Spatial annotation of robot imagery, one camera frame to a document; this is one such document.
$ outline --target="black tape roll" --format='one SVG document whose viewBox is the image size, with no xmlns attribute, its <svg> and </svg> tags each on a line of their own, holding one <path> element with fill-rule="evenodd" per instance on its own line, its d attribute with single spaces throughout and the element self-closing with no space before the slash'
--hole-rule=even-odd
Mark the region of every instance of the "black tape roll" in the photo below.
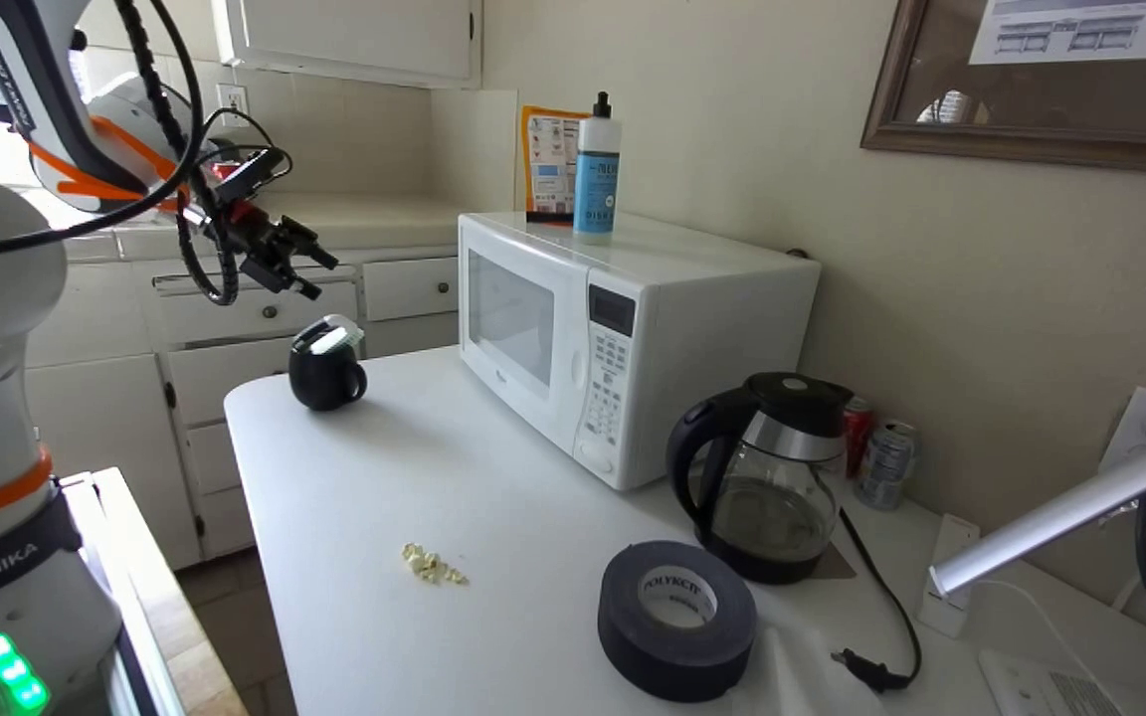
<svg viewBox="0 0 1146 716">
<path fill-rule="evenodd" d="M 691 705 L 743 678 L 756 602 L 714 555 L 645 541 L 610 561 L 598 629 L 629 683 Z"/>
</svg>

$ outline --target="coffee pot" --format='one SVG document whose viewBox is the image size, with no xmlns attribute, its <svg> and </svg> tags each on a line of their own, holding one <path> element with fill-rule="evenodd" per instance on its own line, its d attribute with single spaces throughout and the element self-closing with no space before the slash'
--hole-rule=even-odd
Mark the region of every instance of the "coffee pot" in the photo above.
<svg viewBox="0 0 1146 716">
<path fill-rule="evenodd" d="M 840 507 L 815 466 L 844 450 L 847 397 L 804 373 L 752 373 L 673 431 L 673 491 L 701 547 L 742 577 L 787 587 L 825 557 Z"/>
</svg>

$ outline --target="microwave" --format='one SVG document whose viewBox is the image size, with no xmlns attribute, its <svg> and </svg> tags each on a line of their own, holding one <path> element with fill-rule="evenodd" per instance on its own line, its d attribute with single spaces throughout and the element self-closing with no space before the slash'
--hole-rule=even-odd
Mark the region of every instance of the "microwave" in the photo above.
<svg viewBox="0 0 1146 716">
<path fill-rule="evenodd" d="M 821 264 L 620 215 L 610 238 L 458 218 L 458 357 L 610 491 L 666 479 L 687 405 L 795 369 Z"/>
</svg>

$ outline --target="can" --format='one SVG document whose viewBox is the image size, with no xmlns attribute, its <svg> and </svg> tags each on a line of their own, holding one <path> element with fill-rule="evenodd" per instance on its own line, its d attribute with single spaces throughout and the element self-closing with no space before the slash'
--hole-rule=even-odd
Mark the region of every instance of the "can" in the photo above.
<svg viewBox="0 0 1146 716">
<path fill-rule="evenodd" d="M 919 469 L 919 431 L 913 423 L 878 423 L 858 461 L 858 499 L 896 508 Z"/>
</svg>

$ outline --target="wall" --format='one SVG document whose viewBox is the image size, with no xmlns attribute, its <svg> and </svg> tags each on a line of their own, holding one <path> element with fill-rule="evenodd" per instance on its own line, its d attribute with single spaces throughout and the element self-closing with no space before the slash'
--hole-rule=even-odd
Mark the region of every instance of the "wall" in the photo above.
<svg viewBox="0 0 1146 716">
<path fill-rule="evenodd" d="M 825 267 L 804 369 L 925 431 L 983 524 L 1084 483 L 1146 385 L 1146 174 L 858 153 L 892 0 L 491 0 L 484 85 L 625 125 L 620 205 Z M 1112 596 L 1130 523 L 1040 549 Z"/>
<path fill-rule="evenodd" d="M 246 87 L 256 118 L 276 137 L 278 149 L 295 157 L 297 172 L 283 183 L 270 183 L 270 191 L 430 191 L 430 91 L 223 68 L 210 0 L 169 0 L 169 8 L 189 39 L 191 61 L 198 63 L 209 109 L 214 104 L 218 80 Z M 142 4 L 142 28 L 161 56 L 161 71 L 171 87 L 183 91 L 189 85 L 178 77 L 177 48 L 161 32 L 161 20 L 149 14 L 150 4 Z M 90 52 L 83 61 L 90 87 L 137 71 L 114 4 L 90 4 L 81 28 L 90 39 Z"/>
</svg>

